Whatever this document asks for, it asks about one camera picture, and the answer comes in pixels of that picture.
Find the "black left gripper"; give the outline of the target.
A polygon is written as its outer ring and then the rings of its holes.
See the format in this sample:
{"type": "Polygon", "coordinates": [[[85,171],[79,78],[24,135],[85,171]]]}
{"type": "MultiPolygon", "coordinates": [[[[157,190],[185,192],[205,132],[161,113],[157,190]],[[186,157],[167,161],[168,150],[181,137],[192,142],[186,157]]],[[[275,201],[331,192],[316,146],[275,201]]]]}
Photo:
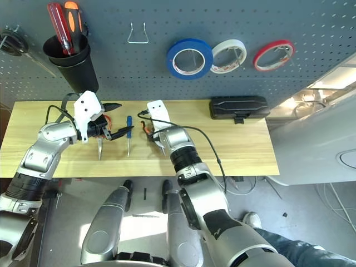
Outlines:
{"type": "MultiPolygon", "coordinates": [[[[120,103],[104,103],[103,108],[104,112],[110,112],[117,108],[120,108],[122,105],[120,103]]],[[[119,129],[115,133],[110,132],[111,129],[111,118],[108,115],[100,115],[96,120],[88,123],[87,136],[88,137],[103,137],[109,141],[119,139],[129,133],[133,126],[126,126],[119,129]]]]}

